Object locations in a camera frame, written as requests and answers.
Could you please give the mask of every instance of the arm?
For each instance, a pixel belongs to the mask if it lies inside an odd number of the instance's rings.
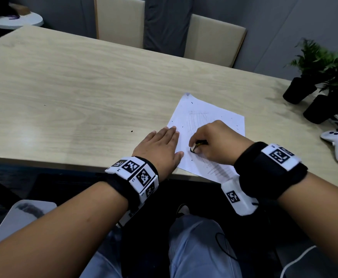
[[[179,164],[175,127],[155,131],[134,149],[165,179]],[[97,182],[0,242],[0,277],[79,277],[112,227],[128,209],[128,200],[107,182]]]
[[[189,146],[196,140],[208,141],[208,145],[195,150],[197,154],[229,165],[234,165],[254,143],[219,120],[200,127],[190,139]],[[300,183],[288,188],[278,198],[278,203],[312,241],[338,263],[338,187],[308,173]]]

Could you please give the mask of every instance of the light blue jeans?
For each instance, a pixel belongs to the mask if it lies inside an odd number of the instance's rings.
[[[171,278],[230,277],[241,278],[237,261],[225,254],[215,239],[223,233],[219,224],[194,215],[176,219],[169,231]],[[118,242],[119,230],[114,229],[95,253],[81,278],[122,278]],[[235,254],[224,236],[218,236],[222,248]]]

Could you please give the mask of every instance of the forearm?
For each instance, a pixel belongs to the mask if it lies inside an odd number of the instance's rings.
[[[0,243],[0,277],[79,277],[128,201],[98,182]]]
[[[312,241],[338,263],[338,187],[308,173],[279,198]]]

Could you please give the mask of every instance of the person's left arm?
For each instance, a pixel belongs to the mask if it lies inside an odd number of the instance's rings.
[[[162,181],[183,157],[178,137],[175,128],[151,132],[133,156],[149,160]],[[0,242],[0,277],[79,277],[127,209],[126,198],[97,182]]]

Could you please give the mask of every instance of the shoe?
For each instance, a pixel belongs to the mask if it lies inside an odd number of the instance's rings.
[[[190,215],[190,209],[186,204],[181,204],[177,209],[177,216],[176,218],[180,218],[184,215]]]

